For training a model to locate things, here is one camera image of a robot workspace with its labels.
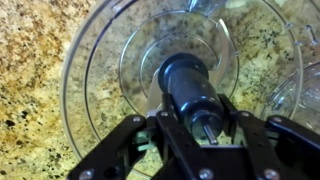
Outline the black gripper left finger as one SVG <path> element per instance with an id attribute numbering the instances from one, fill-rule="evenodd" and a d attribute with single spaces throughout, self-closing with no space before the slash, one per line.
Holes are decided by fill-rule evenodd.
<path id="1" fill-rule="evenodd" d="M 66 180 L 125 180 L 153 147 L 159 150 L 163 166 L 152 180 L 213 180 L 207 154 L 174 117 L 172 96 L 164 94 L 162 101 L 165 108 L 153 116 L 125 117 L 68 173 Z"/>

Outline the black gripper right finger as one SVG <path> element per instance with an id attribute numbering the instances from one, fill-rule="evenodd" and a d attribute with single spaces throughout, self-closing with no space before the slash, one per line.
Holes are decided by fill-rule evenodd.
<path id="1" fill-rule="evenodd" d="M 219 99 L 231 138 L 219 155 L 223 180 L 320 180 L 320 135 L 284 116 L 261 120 L 223 94 Z"/>

